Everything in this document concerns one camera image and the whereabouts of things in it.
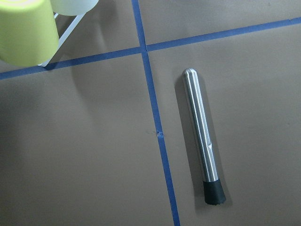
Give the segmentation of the white cup rack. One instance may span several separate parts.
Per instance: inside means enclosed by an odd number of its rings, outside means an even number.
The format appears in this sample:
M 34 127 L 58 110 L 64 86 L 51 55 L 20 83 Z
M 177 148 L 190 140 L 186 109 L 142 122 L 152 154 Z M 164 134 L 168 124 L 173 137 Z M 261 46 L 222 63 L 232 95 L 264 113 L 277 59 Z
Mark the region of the white cup rack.
M 61 14 L 55 13 L 54 14 L 54 19 L 57 21 L 58 17 L 70 17 L 70 19 L 68 19 L 67 21 L 70 22 L 68 23 L 68 25 L 66 25 L 62 32 L 59 33 L 59 41 L 58 41 L 58 47 L 55 51 L 55 53 L 46 61 L 44 61 L 41 64 L 38 64 L 38 66 L 40 67 L 46 67 L 49 62 L 53 59 L 53 57 L 56 55 L 56 53 L 58 52 L 58 50 L 62 47 L 62 45 L 65 43 L 65 41 L 68 39 L 68 37 L 71 35 L 71 33 L 74 31 L 74 29 L 76 28 L 76 26 L 80 23 L 80 21 L 83 19 L 83 17 L 86 15 L 86 13 L 84 14 L 80 14 L 80 15 L 76 15 L 76 16 L 63 16 Z

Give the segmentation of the white cup on rack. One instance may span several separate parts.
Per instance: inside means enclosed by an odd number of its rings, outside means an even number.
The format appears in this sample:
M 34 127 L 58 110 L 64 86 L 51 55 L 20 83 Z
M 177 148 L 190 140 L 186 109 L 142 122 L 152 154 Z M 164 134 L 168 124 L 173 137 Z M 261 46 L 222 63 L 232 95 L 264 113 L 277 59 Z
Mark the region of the white cup on rack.
M 99 0 L 51 0 L 55 13 L 64 16 L 77 16 L 90 11 Z

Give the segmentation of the yellow-green cup on rack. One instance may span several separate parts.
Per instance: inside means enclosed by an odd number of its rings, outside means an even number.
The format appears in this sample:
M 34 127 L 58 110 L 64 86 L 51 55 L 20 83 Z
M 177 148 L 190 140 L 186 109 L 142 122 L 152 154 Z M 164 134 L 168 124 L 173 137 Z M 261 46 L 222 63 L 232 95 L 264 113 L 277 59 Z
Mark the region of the yellow-green cup on rack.
M 0 59 L 16 66 L 39 65 L 54 56 L 59 36 L 48 0 L 0 2 Z

